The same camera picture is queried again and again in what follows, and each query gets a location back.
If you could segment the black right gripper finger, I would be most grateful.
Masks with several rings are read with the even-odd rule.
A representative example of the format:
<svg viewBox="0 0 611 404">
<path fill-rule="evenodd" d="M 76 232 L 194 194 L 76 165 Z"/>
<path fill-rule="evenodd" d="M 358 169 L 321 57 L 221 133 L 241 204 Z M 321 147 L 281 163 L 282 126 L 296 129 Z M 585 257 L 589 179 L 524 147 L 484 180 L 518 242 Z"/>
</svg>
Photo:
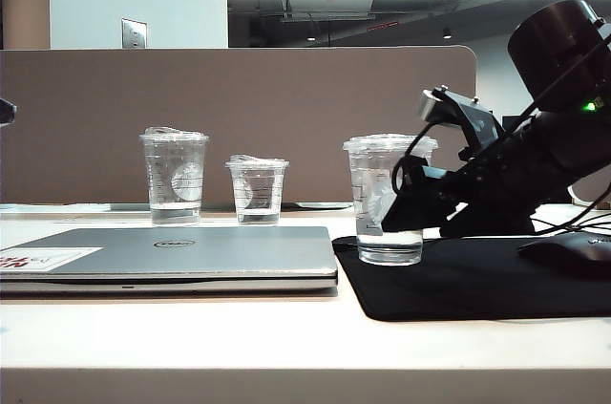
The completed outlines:
<svg viewBox="0 0 611 404">
<path fill-rule="evenodd" d="M 384 232 L 401 232 L 440 227 L 456 211 L 459 185 L 444 180 L 425 179 L 404 186 L 383 221 Z"/>
<path fill-rule="evenodd" d="M 425 158 L 407 157 L 403 167 L 403 180 L 406 184 L 425 184 L 443 179 L 448 171 L 429 166 Z"/>
</svg>

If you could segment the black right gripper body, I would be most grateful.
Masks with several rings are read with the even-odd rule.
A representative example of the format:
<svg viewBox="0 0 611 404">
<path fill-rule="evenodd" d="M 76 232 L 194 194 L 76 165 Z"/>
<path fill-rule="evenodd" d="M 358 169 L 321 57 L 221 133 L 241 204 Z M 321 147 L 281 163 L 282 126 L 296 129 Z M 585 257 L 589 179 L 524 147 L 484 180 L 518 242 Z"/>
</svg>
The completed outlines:
<svg viewBox="0 0 611 404">
<path fill-rule="evenodd" d="M 463 180 L 466 206 L 440 226 L 443 237 L 530 235 L 531 215 L 549 197 L 550 154 L 532 130 L 521 130 Z"/>
</svg>

